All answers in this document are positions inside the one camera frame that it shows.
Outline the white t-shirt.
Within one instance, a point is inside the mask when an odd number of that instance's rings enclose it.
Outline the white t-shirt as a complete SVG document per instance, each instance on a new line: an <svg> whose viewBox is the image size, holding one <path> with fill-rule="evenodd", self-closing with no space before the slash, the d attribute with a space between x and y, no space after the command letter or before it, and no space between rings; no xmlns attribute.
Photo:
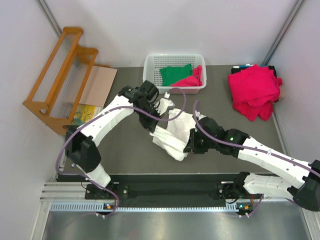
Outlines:
<svg viewBox="0 0 320 240"><path fill-rule="evenodd" d="M150 133L152 142L161 147L176 161L183 161L188 156L184 153L190 137L190 130L196 125L193 115L183 111L177 118L167 123L166 129L156 126Z"/></svg>

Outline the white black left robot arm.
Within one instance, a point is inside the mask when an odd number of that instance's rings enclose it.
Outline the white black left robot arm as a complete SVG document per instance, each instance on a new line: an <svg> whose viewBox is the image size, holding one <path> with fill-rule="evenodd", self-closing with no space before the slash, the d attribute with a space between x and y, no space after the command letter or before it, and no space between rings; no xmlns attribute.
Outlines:
<svg viewBox="0 0 320 240"><path fill-rule="evenodd" d="M114 187L110 183L111 177L101 164L99 144L120 121L134 112L138 113L142 127L153 132L158 120L143 114L140 110L160 118L159 106L155 104L158 96L158 88L149 81L135 88L125 86L91 121L67 130L65 155L85 177L97 184L96 192L102 198L109 198L113 194Z"/></svg>

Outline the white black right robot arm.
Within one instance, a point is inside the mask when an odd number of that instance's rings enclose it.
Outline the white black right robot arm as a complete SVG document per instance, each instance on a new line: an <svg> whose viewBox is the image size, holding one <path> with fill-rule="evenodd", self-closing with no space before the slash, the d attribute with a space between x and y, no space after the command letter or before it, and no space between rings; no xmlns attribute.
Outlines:
<svg viewBox="0 0 320 240"><path fill-rule="evenodd" d="M193 116L194 128L184 149L188 154L204 154L213 149L219 153L255 164L271 176L240 172L233 181L233 192L239 198L267 195L293 201L303 209L320 210L320 162L306 162L289 157L258 142L238 129L225 130L204 115Z"/></svg>

